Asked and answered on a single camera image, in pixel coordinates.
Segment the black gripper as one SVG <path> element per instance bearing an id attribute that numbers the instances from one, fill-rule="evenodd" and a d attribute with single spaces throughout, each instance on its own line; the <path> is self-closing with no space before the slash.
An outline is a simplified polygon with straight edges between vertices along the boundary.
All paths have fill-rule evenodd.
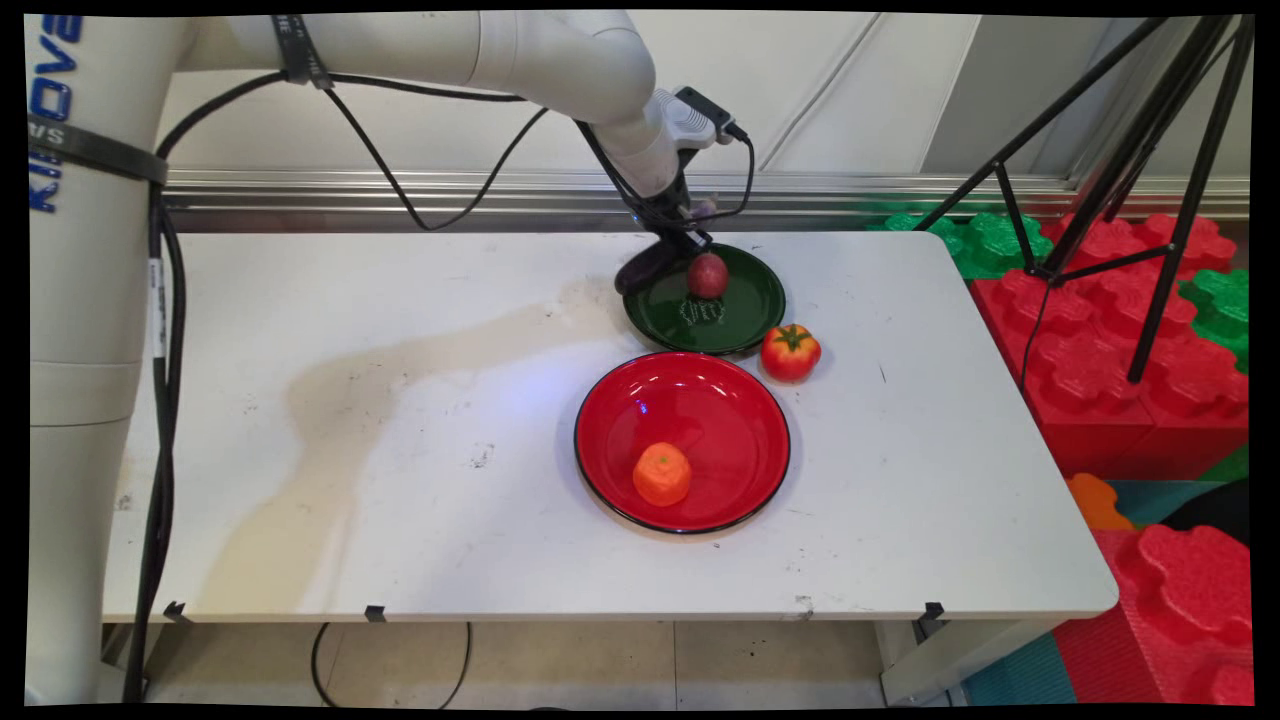
<path id="1" fill-rule="evenodd" d="M 713 237 L 695 227 L 690 213 L 689 184 L 684 168 L 675 170 L 675 178 L 659 192 L 643 196 L 628 183 L 631 208 L 643 228 L 657 237 L 657 242 L 671 249 L 676 258 L 695 258 L 707 252 Z"/>

